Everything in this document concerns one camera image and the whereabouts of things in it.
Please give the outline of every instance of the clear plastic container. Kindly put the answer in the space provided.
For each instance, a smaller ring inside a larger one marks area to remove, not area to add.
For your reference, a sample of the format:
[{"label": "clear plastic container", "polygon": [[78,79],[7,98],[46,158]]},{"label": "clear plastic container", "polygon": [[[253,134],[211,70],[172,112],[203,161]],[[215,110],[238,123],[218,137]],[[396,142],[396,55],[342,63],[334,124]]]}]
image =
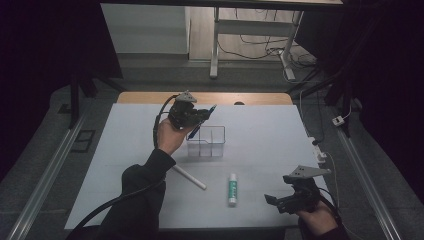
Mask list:
[{"label": "clear plastic container", "polygon": [[201,126],[193,138],[188,139],[187,137],[186,140],[189,156],[224,156],[224,126]]}]

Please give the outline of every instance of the white bottle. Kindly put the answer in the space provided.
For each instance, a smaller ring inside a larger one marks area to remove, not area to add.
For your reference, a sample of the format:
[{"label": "white bottle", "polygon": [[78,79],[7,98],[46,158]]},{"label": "white bottle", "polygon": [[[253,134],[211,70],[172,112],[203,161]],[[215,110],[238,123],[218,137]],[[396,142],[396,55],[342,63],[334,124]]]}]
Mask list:
[{"label": "white bottle", "polygon": [[235,207],[237,204],[237,175],[230,174],[230,181],[228,182],[228,204]]}]

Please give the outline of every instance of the white wall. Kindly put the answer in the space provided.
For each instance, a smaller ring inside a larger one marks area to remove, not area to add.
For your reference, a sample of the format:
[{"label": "white wall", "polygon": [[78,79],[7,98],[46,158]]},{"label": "white wall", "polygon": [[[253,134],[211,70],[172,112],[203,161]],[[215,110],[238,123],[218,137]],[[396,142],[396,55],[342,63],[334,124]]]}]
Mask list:
[{"label": "white wall", "polygon": [[117,53],[187,54],[187,7],[101,4]]}]

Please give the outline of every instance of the white tabletop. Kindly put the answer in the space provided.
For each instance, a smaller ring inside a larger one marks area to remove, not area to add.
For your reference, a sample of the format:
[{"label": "white tabletop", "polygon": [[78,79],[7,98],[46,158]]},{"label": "white tabletop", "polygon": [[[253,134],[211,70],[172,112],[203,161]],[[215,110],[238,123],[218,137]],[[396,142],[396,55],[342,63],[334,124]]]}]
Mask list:
[{"label": "white tabletop", "polygon": [[[74,228],[89,212],[117,197],[121,174],[144,164],[153,150],[152,129],[159,104],[114,104],[96,153],[65,226]],[[196,108],[210,108],[196,105]],[[297,216],[279,214],[264,194],[293,194],[282,176],[298,165],[318,167],[296,106],[218,105],[205,126],[225,126],[223,157],[189,157],[187,145],[174,154],[177,164],[207,185],[205,191],[170,170],[159,216],[161,229],[278,227],[297,225]],[[228,177],[238,176],[238,203],[228,206]],[[327,189],[322,177],[319,187]],[[106,211],[87,225],[98,225]]]}]

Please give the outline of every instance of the white stick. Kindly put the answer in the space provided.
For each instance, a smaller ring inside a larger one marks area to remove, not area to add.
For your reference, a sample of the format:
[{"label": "white stick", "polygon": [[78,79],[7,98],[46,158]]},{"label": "white stick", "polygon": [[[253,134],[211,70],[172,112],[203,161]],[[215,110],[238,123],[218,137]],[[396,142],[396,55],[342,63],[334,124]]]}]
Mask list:
[{"label": "white stick", "polygon": [[200,187],[203,190],[206,190],[206,185],[202,183],[201,181],[197,180],[195,177],[191,176],[190,173],[186,172],[184,169],[179,167],[178,165],[175,165],[172,167],[175,171],[183,175],[185,178],[190,180],[192,183],[196,184],[198,187]]}]

